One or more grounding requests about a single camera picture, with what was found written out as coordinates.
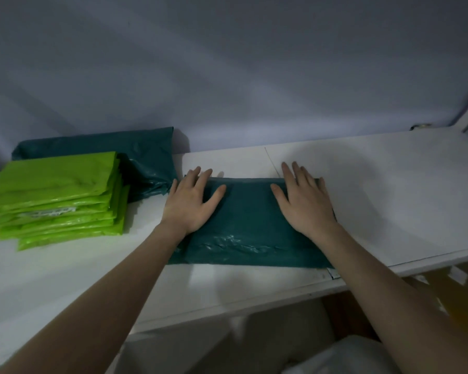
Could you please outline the person's right forearm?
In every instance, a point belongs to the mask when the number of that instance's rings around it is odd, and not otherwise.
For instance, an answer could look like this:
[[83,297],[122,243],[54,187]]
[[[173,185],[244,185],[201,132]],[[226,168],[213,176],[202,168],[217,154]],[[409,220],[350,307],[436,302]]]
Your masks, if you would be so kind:
[[468,333],[332,221],[310,238],[350,289],[404,374],[468,374]]

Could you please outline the stack of lime green packets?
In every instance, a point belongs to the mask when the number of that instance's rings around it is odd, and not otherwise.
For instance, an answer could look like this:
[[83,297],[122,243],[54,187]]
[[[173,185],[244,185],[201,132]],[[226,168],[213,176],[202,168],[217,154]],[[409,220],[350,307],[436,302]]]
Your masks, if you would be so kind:
[[114,151],[11,161],[0,171],[0,240],[18,250],[120,236],[129,186]]

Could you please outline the person's left hand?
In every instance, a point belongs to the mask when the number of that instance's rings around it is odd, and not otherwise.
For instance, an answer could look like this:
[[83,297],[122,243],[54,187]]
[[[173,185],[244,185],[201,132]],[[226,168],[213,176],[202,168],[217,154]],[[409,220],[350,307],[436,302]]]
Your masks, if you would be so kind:
[[197,231],[213,215],[205,212],[204,194],[212,169],[201,170],[201,193],[184,190],[184,177],[172,197],[168,197],[162,213],[161,226],[168,228],[177,237],[185,237]]

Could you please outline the person's right hand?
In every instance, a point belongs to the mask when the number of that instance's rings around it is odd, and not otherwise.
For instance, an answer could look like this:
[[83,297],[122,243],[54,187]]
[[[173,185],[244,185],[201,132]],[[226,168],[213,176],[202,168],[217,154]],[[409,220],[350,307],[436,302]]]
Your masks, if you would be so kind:
[[295,191],[292,189],[294,173],[292,164],[281,164],[283,179],[286,185],[284,192],[292,204],[291,212],[282,212],[287,222],[298,232],[312,240],[316,245],[324,244],[331,232],[334,232],[338,223],[335,219],[332,203],[322,194],[317,186],[317,180],[305,169],[307,189]]

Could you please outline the dark green plastic mailer bag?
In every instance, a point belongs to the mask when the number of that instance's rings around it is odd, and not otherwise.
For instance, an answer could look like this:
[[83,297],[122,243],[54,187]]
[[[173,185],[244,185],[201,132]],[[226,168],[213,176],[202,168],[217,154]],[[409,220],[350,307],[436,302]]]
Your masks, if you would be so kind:
[[221,185],[226,192],[212,216],[177,246],[168,264],[333,268],[281,213],[270,185],[287,194],[283,178],[211,177],[204,201]]

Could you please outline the person's left forearm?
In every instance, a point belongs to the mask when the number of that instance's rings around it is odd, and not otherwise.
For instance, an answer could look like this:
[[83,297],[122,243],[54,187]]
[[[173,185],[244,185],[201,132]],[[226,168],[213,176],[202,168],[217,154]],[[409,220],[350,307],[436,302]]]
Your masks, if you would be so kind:
[[0,374],[104,374],[191,228],[162,221],[111,271],[18,350]]

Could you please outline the pile of dark green bags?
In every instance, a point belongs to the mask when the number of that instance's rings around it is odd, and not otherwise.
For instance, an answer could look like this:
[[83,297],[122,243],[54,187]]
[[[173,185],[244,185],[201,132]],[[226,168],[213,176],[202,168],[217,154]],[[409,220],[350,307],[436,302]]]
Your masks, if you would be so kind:
[[71,137],[30,139],[12,151],[13,161],[115,151],[128,202],[165,195],[177,178],[172,156],[173,127]]

